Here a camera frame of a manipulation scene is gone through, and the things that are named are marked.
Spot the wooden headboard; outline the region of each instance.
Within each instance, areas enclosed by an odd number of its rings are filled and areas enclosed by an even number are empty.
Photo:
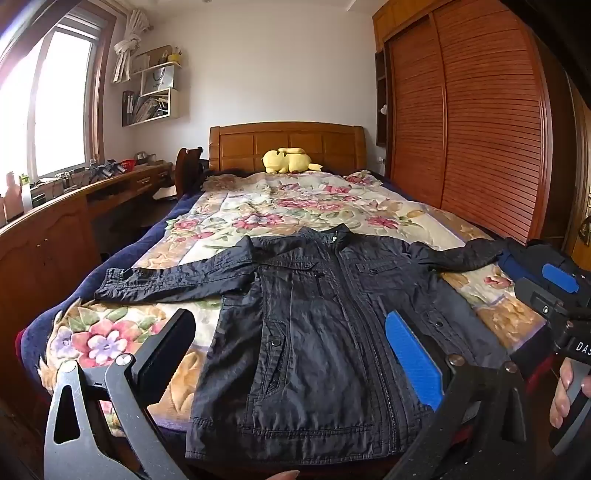
[[[263,171],[262,156],[277,148],[303,148],[315,163],[347,175],[365,168],[362,127],[317,122],[262,122],[212,127],[209,168]]]

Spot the floral bedspread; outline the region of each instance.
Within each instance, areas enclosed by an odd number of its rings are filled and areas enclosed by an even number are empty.
[[[357,233],[421,241],[437,249],[486,237],[455,215],[405,200],[367,171],[344,178],[321,172],[256,173],[246,179],[222,175],[208,179],[203,188],[191,210],[169,221],[164,237],[136,267],[167,268],[202,260],[234,246],[244,235],[291,235],[303,226],[321,231],[344,223]],[[515,298],[511,280],[497,265],[442,276],[509,353],[543,325],[541,317]],[[178,308],[194,314],[195,338],[162,399],[148,409],[159,425],[185,430],[217,326],[219,298],[140,306],[79,300],[54,320],[46,358],[39,360],[43,386],[52,392],[57,370],[68,359],[93,367],[110,364],[122,352],[134,353]],[[111,405],[103,403],[103,410],[113,433],[122,434]]]

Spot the curtain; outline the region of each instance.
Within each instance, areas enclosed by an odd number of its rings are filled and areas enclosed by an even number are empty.
[[[141,38],[139,34],[144,32],[150,26],[148,17],[141,10],[131,12],[125,27],[125,37],[117,45],[115,52],[119,56],[115,65],[115,74],[113,83],[127,82],[131,79],[131,56],[139,48]]]

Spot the jacket collar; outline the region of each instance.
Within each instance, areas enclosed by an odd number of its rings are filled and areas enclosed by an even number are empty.
[[[335,243],[341,241],[343,238],[350,235],[352,232],[347,228],[344,223],[331,228],[330,230],[324,230],[319,232],[309,227],[302,227],[297,233],[297,236],[304,236],[306,238],[312,238],[327,243]]]

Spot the sliding wardrobe door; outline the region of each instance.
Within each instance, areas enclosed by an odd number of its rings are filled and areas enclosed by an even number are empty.
[[[497,0],[433,12],[447,93],[441,208],[501,235],[530,235],[542,162],[540,87],[526,33]]]
[[[445,167],[441,54],[429,18],[387,48],[395,105],[390,176],[415,200],[439,206]]]

